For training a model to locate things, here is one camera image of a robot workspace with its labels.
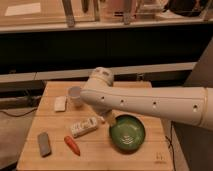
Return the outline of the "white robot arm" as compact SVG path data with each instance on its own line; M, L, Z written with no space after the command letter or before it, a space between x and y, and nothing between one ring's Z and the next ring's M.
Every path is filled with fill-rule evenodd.
M120 110L172 120L213 131L213 88L114 87L113 73L95 68L81 90L81 99L103 117Z

